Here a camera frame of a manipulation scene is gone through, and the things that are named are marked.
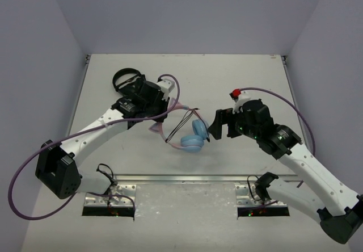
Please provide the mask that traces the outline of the pink blue cat-ear headphones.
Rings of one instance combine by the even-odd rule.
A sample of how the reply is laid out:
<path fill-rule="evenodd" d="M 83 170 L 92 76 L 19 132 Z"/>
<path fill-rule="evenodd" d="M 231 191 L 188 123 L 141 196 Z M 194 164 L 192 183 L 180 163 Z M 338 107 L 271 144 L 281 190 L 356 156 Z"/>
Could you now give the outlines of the pink blue cat-ear headphones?
<path fill-rule="evenodd" d="M 210 136 L 208 132 L 209 124 L 204 120 L 199 113 L 199 108 L 190 108 L 187 105 L 181 104 L 175 98 L 171 98 L 169 107 L 171 112 L 176 110 L 185 110 L 185 114 L 178 125 L 169 133 L 168 136 L 164 134 L 163 123 L 156 122 L 150 128 L 149 131 L 161 136 L 162 140 L 169 144 L 171 147 L 177 150 L 182 150 L 187 153 L 198 153 L 202 150 L 205 142 L 210 142 Z M 183 136 L 178 144 L 171 142 L 176 133 L 191 119 L 192 116 L 196 116 L 196 119 L 192 121 L 193 134 Z"/>

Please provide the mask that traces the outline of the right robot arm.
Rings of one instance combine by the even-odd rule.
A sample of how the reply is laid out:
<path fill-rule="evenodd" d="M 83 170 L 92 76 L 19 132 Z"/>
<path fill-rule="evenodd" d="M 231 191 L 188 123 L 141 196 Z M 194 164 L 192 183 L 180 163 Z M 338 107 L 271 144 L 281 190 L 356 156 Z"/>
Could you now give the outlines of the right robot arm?
<path fill-rule="evenodd" d="M 269 108 L 260 100 L 245 100 L 234 108 L 217 110 L 208 132 L 219 140 L 227 125 L 229 138 L 241 135 L 295 172 L 310 188 L 304 191 L 267 172 L 255 182 L 263 201 L 278 200 L 316 221 L 334 241 L 345 244 L 362 225 L 362 195 L 327 170 L 289 127 L 274 123 Z"/>

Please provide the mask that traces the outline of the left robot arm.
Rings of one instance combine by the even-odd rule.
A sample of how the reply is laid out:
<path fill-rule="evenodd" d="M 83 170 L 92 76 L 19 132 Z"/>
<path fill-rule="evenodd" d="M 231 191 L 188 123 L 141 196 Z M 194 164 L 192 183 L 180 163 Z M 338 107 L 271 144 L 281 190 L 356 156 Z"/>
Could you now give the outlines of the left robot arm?
<path fill-rule="evenodd" d="M 95 150 L 114 136 L 147 118 L 163 120 L 175 82 L 139 79 L 118 89 L 121 94 L 111 107 L 74 137 L 63 142 L 43 144 L 35 170 L 36 177 L 59 199 L 76 192 L 106 194 L 116 181 L 106 173 L 83 173 L 80 166 Z"/>

